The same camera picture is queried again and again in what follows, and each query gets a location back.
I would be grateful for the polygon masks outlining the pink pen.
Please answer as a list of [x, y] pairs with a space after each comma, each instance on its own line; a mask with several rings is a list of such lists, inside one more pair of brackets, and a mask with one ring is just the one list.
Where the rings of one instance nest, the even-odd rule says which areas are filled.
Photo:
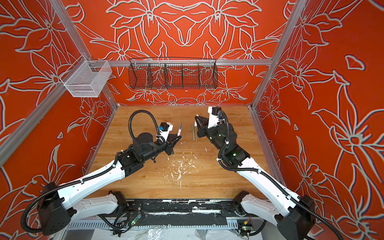
[[178, 136], [181, 136], [182, 128], [183, 128], [183, 122], [181, 122], [180, 124], [179, 130], [178, 130]]

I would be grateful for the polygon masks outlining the tan pen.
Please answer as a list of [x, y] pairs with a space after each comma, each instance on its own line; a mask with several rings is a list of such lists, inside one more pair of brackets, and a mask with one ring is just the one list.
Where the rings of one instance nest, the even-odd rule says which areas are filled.
[[197, 140], [198, 140], [197, 132], [198, 132], [197, 127], [194, 127], [194, 141], [197, 141]]

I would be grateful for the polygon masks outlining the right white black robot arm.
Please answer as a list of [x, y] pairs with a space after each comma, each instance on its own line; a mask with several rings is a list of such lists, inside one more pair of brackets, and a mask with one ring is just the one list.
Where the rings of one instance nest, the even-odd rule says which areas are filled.
[[234, 199], [242, 209], [277, 227], [287, 240], [308, 240], [315, 224], [314, 202], [308, 196], [300, 197], [268, 174], [237, 142], [231, 124], [220, 123], [218, 116], [195, 116], [198, 137], [206, 137], [218, 150], [220, 166], [252, 183], [267, 200], [260, 200], [247, 192]]

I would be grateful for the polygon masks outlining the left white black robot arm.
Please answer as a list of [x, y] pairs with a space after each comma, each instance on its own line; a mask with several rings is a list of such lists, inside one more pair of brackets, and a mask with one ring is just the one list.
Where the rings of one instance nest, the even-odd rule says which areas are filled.
[[37, 202], [43, 235], [54, 234], [66, 227], [80, 214], [75, 205], [90, 194], [132, 175], [143, 168], [146, 161], [155, 161], [163, 152], [172, 155], [173, 148], [181, 138], [179, 135], [170, 134], [162, 145], [154, 142], [151, 134], [142, 133], [126, 150], [116, 153], [115, 159], [106, 166], [66, 184], [58, 186], [49, 183], [44, 186]]

